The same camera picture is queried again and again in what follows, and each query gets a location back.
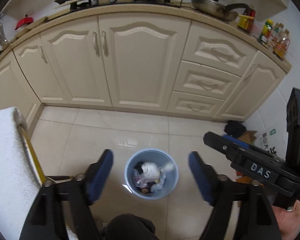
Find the white towel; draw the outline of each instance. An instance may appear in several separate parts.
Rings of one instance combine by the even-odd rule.
[[[0,110],[0,232],[18,240],[40,186],[28,164],[18,126],[26,121],[15,108]],[[77,237],[68,230],[69,239]]]

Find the beige countertop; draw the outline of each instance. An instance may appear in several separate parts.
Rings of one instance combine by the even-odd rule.
[[[68,13],[69,9],[65,9],[57,14],[50,16],[48,19],[52,19],[49,22],[42,23],[37,27],[29,30],[20,38],[13,41],[7,49],[5,49],[0,54],[0,60],[14,47],[21,44],[23,41],[29,39],[30,37],[49,29],[55,25],[75,20],[78,18],[106,14],[106,13],[118,13],[118,12],[149,12],[149,13],[161,13],[172,16],[179,16],[183,18],[188,18],[191,20],[195,20],[198,22],[202,22],[211,26],[214,26],[220,30],[226,31],[260,50],[264,54],[266,54],[270,59],[276,62],[286,73],[288,73],[291,69],[291,64],[286,60],[280,60],[276,55],[270,52],[267,48],[259,44],[256,39],[252,36],[247,35],[246,33],[238,30],[233,23],[225,23],[213,17],[210,17],[206,14],[202,14],[200,12],[194,11],[189,8],[178,8],[171,7],[165,5],[154,5],[154,4],[113,4],[113,5],[105,5],[100,7],[88,8],[85,10],[76,11],[73,13]]]

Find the dark pants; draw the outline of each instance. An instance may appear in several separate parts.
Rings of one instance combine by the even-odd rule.
[[[145,218],[123,214],[110,221],[103,231],[107,240],[159,240],[154,224]]]

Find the blue gripper pad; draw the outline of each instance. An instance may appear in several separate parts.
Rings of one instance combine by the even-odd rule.
[[[189,167],[203,199],[213,206],[216,199],[218,174],[212,166],[203,162],[198,152],[191,152],[189,154]]]
[[[223,135],[222,137],[225,138],[225,139],[228,139],[228,140],[230,140],[230,141],[232,141],[234,143],[236,143],[237,145],[239,145],[242,148],[245,148],[245,149],[249,149],[250,148],[249,144],[247,144],[247,143],[245,143],[243,141],[240,141],[240,140],[238,140],[236,138],[233,138],[233,137],[231,137],[231,136],[229,136],[227,134]]]
[[[113,164],[113,153],[111,150],[105,150],[97,163],[93,163],[86,171],[85,189],[86,195],[90,202],[97,201],[106,184]]]

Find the kitchen cabinet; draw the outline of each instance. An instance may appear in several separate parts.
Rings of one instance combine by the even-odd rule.
[[[166,110],[190,22],[153,13],[99,16],[113,106]]]
[[[69,103],[112,105],[97,16],[57,25],[40,36],[47,59]]]
[[[226,99],[239,80],[222,70],[182,60],[173,90]]]
[[[40,36],[13,49],[29,84],[43,103],[69,103],[50,65]]]
[[[193,21],[183,59],[242,76],[256,51],[234,35]]]
[[[275,62],[258,51],[241,81],[214,118],[247,120],[271,95],[284,76],[285,72]]]
[[[0,109],[17,107],[30,125],[40,104],[13,52],[9,52],[0,61]]]
[[[223,100],[173,91],[167,112],[213,117]]]

